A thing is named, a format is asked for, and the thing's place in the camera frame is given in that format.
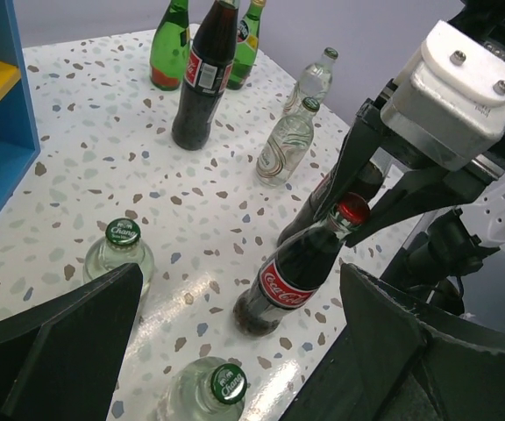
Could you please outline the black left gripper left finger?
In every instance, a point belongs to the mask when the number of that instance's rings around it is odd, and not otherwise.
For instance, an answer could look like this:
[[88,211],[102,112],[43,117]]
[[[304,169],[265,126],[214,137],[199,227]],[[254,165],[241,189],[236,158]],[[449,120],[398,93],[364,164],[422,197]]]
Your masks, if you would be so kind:
[[139,307],[127,263],[0,321],[0,420],[104,420]]

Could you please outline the clear soda bottle shelved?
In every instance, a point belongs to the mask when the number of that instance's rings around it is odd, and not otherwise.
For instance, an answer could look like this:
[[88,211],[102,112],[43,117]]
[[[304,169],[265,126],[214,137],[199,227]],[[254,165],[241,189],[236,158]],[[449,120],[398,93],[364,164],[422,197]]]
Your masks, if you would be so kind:
[[153,252],[141,238],[139,225],[129,218],[108,223],[105,234],[88,250],[82,280],[89,283],[125,263],[137,263],[143,275],[139,309],[146,301],[155,270]]

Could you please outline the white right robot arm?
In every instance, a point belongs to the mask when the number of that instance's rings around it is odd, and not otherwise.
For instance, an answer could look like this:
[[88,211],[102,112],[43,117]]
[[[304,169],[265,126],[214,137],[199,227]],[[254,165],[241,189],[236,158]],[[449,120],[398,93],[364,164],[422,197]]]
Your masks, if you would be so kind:
[[505,1],[467,1],[439,21],[398,76],[357,112],[315,218],[349,190],[375,153],[404,167],[346,244],[429,218],[384,272],[396,288],[460,315],[462,278],[496,253],[505,197],[483,196],[505,173]]

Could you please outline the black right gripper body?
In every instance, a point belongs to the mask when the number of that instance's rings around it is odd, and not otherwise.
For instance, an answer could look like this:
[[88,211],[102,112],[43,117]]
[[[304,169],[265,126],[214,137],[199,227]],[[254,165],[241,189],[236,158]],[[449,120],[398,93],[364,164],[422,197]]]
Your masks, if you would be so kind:
[[[396,90],[394,82],[389,83],[383,91],[374,99],[375,105],[380,110],[386,101],[392,96]],[[427,168],[442,168],[423,153],[415,149],[403,137],[398,135],[393,130],[389,129],[384,124],[384,140],[379,149],[389,153],[393,158],[397,159],[401,164],[405,165],[410,171],[422,170]],[[491,146],[487,151],[477,155],[474,159],[469,161],[463,168],[468,168],[483,175],[485,177],[485,188],[490,184],[496,175],[499,168],[505,166],[505,132],[501,140]]]

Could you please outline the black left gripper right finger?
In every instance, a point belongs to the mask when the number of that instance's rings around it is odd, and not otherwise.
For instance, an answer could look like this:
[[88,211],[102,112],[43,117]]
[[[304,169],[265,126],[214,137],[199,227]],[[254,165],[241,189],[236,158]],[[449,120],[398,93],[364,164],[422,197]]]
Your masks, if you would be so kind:
[[453,316],[353,264],[340,295],[371,420],[505,420],[505,333]]

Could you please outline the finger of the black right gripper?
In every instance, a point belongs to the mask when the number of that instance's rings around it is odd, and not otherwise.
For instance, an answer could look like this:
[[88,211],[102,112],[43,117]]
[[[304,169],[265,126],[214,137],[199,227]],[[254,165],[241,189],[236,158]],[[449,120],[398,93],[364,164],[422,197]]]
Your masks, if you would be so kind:
[[371,209],[369,219],[345,238],[352,248],[383,228],[446,207],[474,202],[485,190],[485,177],[463,168],[427,168],[402,176]]
[[375,101],[368,98],[357,111],[352,126],[347,133],[334,171],[331,175],[331,187],[319,206],[314,219],[319,219],[345,193],[358,173],[371,160],[381,146],[384,136],[384,124]]

